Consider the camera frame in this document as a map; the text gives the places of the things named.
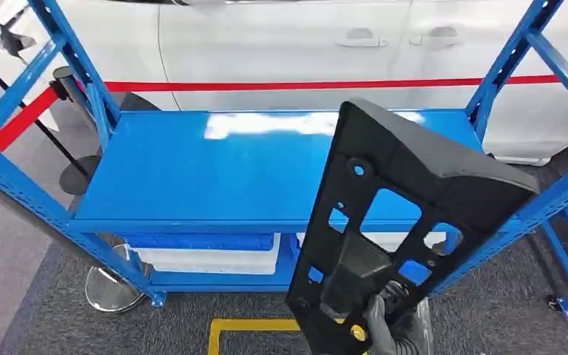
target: stanchion base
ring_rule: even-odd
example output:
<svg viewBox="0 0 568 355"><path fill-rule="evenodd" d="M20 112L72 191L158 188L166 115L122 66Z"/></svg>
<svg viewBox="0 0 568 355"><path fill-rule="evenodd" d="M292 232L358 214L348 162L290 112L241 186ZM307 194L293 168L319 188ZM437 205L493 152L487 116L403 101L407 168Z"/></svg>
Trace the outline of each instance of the stanchion base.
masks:
<svg viewBox="0 0 568 355"><path fill-rule="evenodd" d="M95 173L97 165L101 157L98 155L89 155L87 157L77 159L78 163L86 170L89 176ZM60 175L60 187L67 194L80 196L86 192L88 188L88 179L81 174L74 165L70 164Z"/></svg>
<svg viewBox="0 0 568 355"><path fill-rule="evenodd" d="M114 247L114 252L127 260L125 244ZM145 275L151 273L151 266L141 262ZM95 309L105 313L121 313L135 307L145 295L105 268L90 268L84 285L86 300Z"/></svg>

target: black bracket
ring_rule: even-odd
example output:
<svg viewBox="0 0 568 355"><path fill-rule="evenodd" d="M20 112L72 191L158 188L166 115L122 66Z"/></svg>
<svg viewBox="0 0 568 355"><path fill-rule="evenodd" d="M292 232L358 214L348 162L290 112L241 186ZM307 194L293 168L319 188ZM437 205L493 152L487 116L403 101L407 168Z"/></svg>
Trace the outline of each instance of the black bracket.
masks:
<svg viewBox="0 0 568 355"><path fill-rule="evenodd" d="M422 211L394 253L360 232L379 189ZM313 354L368 350L373 340L363 312L372 294L389 293L386 319L397 322L537 191L531 175L370 102L345 102L286 297ZM343 232L329 224L333 209L348 218ZM463 234L449 255L424 244L438 223ZM427 277L409 280L400 273L405 263ZM337 314L346 317L342 324ZM365 330L364 340L352 334L355 325Z"/></svg>

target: chrome base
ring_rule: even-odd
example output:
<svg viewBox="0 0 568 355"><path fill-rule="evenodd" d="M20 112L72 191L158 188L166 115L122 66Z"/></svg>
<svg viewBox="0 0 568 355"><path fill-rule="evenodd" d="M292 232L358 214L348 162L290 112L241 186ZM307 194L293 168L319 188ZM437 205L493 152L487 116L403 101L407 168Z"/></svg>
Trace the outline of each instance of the chrome base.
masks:
<svg viewBox="0 0 568 355"><path fill-rule="evenodd" d="M114 252L128 260L125 244L115 246ZM152 267L141 262L145 275L151 274ZM95 309L105 313L121 313L135 307L145 295L126 283L107 268L90 268L84 285L86 300Z"/></svg>

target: caster wheel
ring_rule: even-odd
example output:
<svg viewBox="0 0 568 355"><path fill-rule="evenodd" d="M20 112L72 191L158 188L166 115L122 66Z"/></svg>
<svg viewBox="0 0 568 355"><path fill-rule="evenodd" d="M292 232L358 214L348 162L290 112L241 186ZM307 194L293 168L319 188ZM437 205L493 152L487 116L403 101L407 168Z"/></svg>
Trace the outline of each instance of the caster wheel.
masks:
<svg viewBox="0 0 568 355"><path fill-rule="evenodd" d="M562 312L563 309L561 308L561 304L558 303L558 297L554 296L553 294L549 294L545 297L547 302L547 306L550 307L551 310L556 312Z"/></svg>

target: gray carpet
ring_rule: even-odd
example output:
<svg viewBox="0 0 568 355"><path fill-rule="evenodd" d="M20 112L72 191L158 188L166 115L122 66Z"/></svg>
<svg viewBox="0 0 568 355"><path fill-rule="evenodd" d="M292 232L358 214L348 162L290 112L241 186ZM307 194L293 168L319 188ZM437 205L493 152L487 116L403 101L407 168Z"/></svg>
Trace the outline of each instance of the gray carpet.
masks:
<svg viewBox="0 0 568 355"><path fill-rule="evenodd" d="M527 168L549 184L554 170ZM554 223L568 250L564 223ZM11 324L0 354L206 354L212 318L291 318L284 294L172 294L122 315L84 299L88 267L59 247L47 256ZM430 300L436 354L568 354L568 319L548 294L568 294L537 231ZM307 354L297 332L223 332L221 354Z"/></svg>

